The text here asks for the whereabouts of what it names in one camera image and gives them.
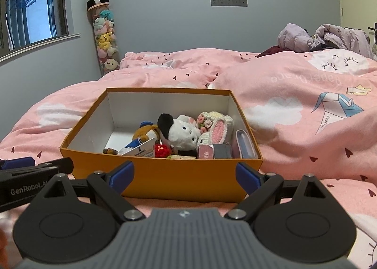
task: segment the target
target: orange box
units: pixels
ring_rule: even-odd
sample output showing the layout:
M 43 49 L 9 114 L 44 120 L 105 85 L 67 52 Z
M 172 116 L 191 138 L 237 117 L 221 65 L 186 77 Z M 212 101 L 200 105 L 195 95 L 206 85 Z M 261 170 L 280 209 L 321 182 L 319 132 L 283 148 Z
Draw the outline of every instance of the orange box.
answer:
M 229 115 L 234 130 L 245 130 L 258 154 L 256 159 L 175 160 L 102 154 L 104 148 L 127 145 L 140 123 L 157 122 L 162 113 L 197 118 L 201 112 Z M 184 88 L 108 88 L 63 141 L 60 151 L 74 163 L 75 178 L 96 170 L 109 172 L 127 160 L 135 177 L 125 197 L 194 202 L 240 202 L 246 195 L 235 177 L 245 162 L 259 170 L 262 156 L 241 107 L 228 90 Z

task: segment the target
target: window frame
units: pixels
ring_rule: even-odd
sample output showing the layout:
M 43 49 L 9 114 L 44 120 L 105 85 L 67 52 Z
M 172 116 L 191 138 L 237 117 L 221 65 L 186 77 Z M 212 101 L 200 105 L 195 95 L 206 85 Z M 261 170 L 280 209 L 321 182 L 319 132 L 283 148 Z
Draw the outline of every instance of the window frame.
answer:
M 67 24 L 67 16 L 65 10 L 65 0 L 56 0 L 56 4 L 54 6 L 54 14 L 55 14 L 55 22 L 57 27 L 57 35 L 55 37 L 50 37 L 41 41 L 33 42 L 14 50 L 9 49 L 9 41 L 8 41 L 8 31 L 7 31 L 7 24 L 5 19 L 5 8 L 6 8 L 6 0 L 0 0 L 0 59 L 8 54 L 17 54 L 18 51 L 30 47 L 38 47 L 41 43 L 45 41 L 53 41 L 57 38 L 69 36 L 68 33 L 68 24 Z
M 0 57 L 5 56 L 10 52 L 5 19 L 5 2 L 6 0 L 0 0 Z

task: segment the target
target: window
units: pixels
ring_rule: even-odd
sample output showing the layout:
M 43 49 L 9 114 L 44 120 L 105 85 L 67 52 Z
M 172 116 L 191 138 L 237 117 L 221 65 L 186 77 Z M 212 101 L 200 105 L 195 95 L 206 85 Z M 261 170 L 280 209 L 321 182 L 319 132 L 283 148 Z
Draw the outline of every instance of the window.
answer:
M 67 35 L 64 0 L 0 0 L 0 57 Z

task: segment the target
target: pink bedding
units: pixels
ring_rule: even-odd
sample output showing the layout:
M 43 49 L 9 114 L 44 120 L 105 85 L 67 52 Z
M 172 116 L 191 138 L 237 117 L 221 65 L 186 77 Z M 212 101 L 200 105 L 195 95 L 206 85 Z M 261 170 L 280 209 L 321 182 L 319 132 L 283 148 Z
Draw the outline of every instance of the pink bedding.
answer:
M 0 157 L 33 156 L 37 163 L 61 157 L 66 134 L 108 87 L 230 89 L 261 144 L 262 171 L 287 179 L 310 172 L 323 179 L 358 227 L 349 259 L 368 268 L 377 259 L 377 62 L 346 50 L 256 55 L 216 49 L 127 53 L 121 70 L 31 107 L 0 143 Z M 131 201 L 147 214 L 152 207 L 190 206 L 218 207 L 224 214 L 233 206 Z M 20 211 L 0 214 L 10 267 L 20 259 L 11 239 Z

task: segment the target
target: plush toy holder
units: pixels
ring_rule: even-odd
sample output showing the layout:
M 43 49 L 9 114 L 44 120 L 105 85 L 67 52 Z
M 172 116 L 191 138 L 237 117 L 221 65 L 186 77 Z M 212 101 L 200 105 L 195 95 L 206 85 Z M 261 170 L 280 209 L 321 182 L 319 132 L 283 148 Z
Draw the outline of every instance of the plush toy holder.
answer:
M 116 44 L 114 15 L 109 3 L 99 3 L 88 9 L 102 75 L 119 70 L 120 57 Z

